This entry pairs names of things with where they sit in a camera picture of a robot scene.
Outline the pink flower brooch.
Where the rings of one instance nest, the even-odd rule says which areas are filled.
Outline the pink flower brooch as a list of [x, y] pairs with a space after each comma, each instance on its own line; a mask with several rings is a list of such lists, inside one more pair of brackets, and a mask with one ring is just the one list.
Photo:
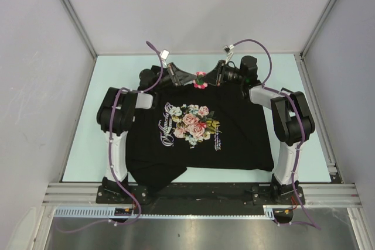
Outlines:
[[202, 71], [198, 71], [196, 73], [196, 78], [193, 80], [193, 86], [197, 89], [205, 89], [208, 87], [208, 83], [204, 81], [206, 73]]

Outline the black floral print t-shirt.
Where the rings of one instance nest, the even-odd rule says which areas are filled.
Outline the black floral print t-shirt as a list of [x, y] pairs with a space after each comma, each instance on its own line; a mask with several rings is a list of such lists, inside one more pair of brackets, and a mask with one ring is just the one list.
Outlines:
[[166, 187], [188, 168], [274, 168], [264, 111], [239, 83], [156, 87], [150, 109], [136, 109], [126, 166], [138, 184]]

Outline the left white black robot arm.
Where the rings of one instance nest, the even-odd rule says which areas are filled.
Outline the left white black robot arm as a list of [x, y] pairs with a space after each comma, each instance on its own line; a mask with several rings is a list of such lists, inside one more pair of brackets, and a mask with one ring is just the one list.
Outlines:
[[188, 73], [169, 63], [166, 67], [152, 66], [139, 74], [136, 90], [110, 87], [99, 107], [97, 123], [105, 133], [108, 149], [107, 170], [102, 186], [109, 190], [109, 196], [117, 203], [129, 198], [129, 170], [139, 184], [151, 189], [162, 189], [187, 171], [181, 165], [148, 163], [130, 160], [126, 163], [127, 135], [132, 127], [137, 109], [151, 109], [156, 98], [152, 91], [162, 86], [182, 86], [192, 82], [195, 74]]

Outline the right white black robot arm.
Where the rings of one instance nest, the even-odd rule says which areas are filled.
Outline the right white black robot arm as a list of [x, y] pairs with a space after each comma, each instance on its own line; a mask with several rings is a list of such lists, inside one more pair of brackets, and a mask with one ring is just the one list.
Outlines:
[[220, 60], [212, 71], [197, 77], [199, 81], [214, 86], [226, 82], [239, 83], [245, 99], [271, 111], [280, 147], [276, 170], [266, 195], [277, 204], [284, 204], [289, 199], [298, 200], [299, 155], [303, 144], [315, 131], [315, 122], [305, 95], [300, 91], [285, 93], [261, 84], [257, 59], [253, 56], [242, 57], [239, 68]]

